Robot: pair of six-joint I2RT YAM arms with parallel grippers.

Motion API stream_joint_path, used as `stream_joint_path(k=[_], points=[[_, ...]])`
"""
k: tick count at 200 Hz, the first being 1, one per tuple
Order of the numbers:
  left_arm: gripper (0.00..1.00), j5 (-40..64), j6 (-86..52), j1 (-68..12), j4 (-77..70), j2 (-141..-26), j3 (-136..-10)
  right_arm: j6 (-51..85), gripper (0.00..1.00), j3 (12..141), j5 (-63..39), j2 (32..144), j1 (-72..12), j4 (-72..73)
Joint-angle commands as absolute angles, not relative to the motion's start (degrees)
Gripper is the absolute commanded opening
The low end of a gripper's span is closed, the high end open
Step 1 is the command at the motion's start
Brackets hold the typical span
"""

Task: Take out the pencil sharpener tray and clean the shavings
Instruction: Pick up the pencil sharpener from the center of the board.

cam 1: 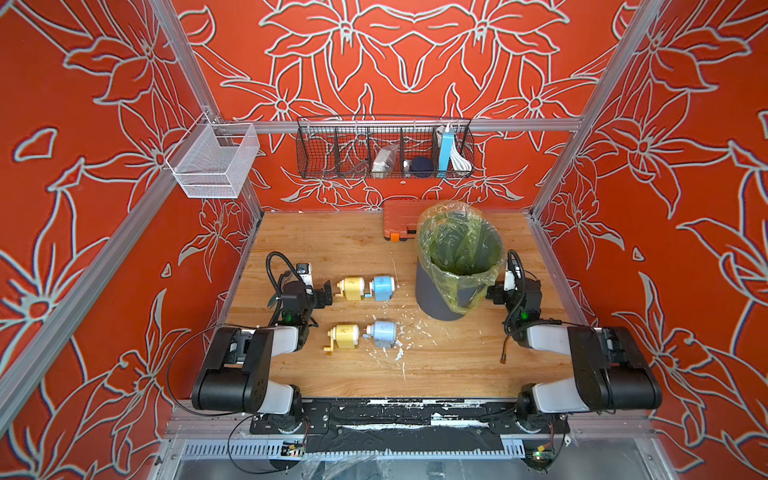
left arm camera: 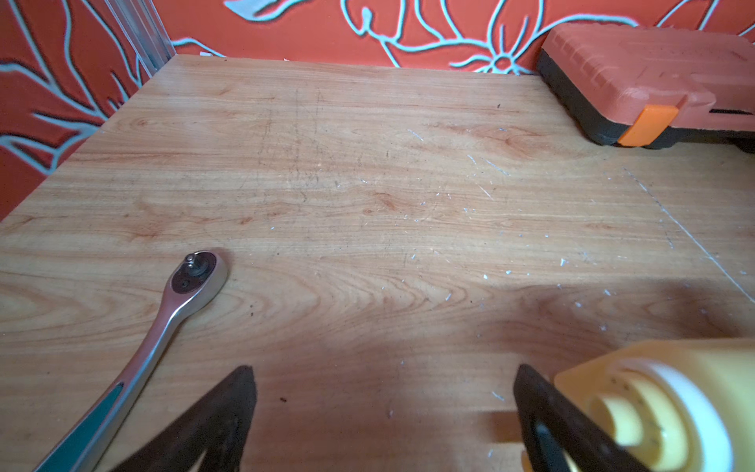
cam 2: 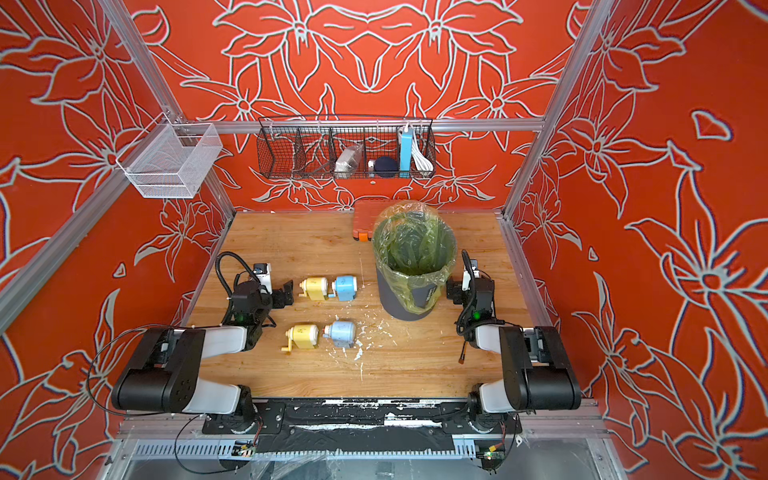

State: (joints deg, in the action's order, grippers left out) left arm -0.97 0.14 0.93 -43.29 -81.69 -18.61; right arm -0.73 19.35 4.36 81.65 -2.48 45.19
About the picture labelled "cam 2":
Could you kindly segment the blue sharpener back row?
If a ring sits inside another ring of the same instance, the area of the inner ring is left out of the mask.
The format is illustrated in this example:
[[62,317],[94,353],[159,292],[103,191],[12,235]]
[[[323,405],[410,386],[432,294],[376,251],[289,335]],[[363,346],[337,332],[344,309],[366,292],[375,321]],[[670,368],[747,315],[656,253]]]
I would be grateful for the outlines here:
[[330,297],[342,302],[353,301],[357,296],[358,281],[354,275],[339,276],[331,282]]

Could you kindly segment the light blue sharpener front row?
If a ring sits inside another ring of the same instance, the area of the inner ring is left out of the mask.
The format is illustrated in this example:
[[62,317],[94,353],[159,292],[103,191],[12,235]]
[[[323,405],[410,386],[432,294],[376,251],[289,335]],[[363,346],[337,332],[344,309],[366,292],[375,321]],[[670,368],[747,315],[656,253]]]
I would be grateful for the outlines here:
[[356,326],[347,320],[337,320],[323,329],[323,337],[337,348],[352,348],[356,342]]

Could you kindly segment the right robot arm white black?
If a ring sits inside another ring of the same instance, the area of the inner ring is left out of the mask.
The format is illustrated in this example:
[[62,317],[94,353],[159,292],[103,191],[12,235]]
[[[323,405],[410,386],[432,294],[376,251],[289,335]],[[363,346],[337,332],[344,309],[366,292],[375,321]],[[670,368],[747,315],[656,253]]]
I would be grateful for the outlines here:
[[538,410],[576,410],[582,393],[559,332],[552,326],[524,328],[497,316],[495,282],[467,251],[461,252],[462,279],[446,281],[446,296],[462,307],[455,328],[465,351],[497,354],[502,378],[476,385],[468,415],[501,415]]

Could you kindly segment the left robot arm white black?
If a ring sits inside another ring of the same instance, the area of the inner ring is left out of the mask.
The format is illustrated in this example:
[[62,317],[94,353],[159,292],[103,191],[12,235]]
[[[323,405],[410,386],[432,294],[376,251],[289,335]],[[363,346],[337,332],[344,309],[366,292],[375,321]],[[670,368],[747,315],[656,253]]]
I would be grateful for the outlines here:
[[294,282],[274,287],[270,264],[249,264],[231,251],[217,255],[214,270],[227,298],[221,323],[149,328],[112,391],[115,407],[229,417],[246,424],[256,420],[250,388],[201,378],[201,363],[252,350],[264,330],[276,326],[271,312],[294,303]]

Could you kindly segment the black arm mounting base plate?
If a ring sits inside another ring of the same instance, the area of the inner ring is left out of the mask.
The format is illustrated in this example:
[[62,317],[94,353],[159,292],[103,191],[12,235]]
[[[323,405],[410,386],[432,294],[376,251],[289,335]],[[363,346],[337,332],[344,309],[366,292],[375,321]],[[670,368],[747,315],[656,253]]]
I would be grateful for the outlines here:
[[483,453],[521,439],[515,413],[468,415],[469,398],[257,398],[249,426],[206,416],[202,433],[251,440],[257,450],[450,448],[473,439]]

